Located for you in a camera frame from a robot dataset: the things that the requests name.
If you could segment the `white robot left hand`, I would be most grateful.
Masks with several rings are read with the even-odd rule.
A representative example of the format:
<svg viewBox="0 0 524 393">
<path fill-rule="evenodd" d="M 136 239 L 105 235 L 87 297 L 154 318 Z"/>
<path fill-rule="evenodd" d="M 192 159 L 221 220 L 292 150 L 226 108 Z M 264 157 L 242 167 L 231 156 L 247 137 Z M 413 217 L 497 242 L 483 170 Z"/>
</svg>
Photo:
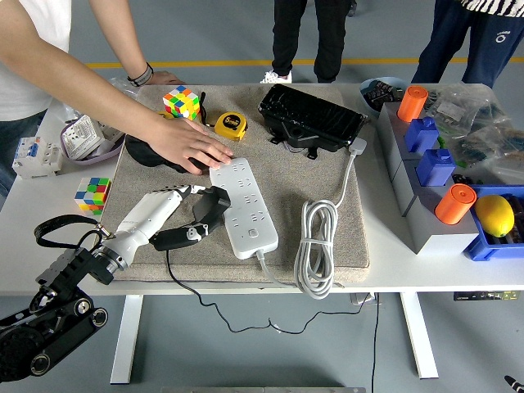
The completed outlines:
<svg viewBox="0 0 524 393">
<path fill-rule="evenodd" d="M 192 208 L 194 220 L 164 230 L 167 219 L 192 194 L 201 195 Z M 158 251 L 195 245 L 220 226 L 221 216 L 230 205 L 227 191 L 216 186 L 183 185 L 149 192 L 126 215 L 115 235 L 102 241 L 96 255 L 108 260 L 107 269 L 113 273 L 128 268 L 137 249 L 148 243 Z"/>
</svg>

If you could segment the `person's left hand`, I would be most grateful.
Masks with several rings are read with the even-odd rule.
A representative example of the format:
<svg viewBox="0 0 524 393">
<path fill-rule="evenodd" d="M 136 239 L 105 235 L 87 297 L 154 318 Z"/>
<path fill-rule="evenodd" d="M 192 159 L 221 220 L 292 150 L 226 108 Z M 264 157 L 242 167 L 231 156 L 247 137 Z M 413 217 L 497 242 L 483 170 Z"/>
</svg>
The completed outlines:
<svg viewBox="0 0 524 393">
<path fill-rule="evenodd" d="M 184 81 L 166 70 L 154 71 L 146 85 L 183 85 Z"/>
</svg>

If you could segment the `person's right hand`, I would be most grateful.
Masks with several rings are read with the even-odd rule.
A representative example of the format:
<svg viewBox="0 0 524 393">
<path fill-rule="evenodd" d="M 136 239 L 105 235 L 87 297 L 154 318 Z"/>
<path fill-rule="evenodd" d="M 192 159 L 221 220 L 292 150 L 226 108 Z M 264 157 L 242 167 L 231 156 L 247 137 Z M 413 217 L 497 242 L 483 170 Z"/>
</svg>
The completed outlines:
<svg viewBox="0 0 524 393">
<path fill-rule="evenodd" d="M 233 156 L 227 146 L 187 119 L 160 118 L 144 140 L 157 154 L 195 175 L 202 174 L 202 170 L 191 159 L 218 168 L 221 163 L 228 164 Z"/>
</svg>

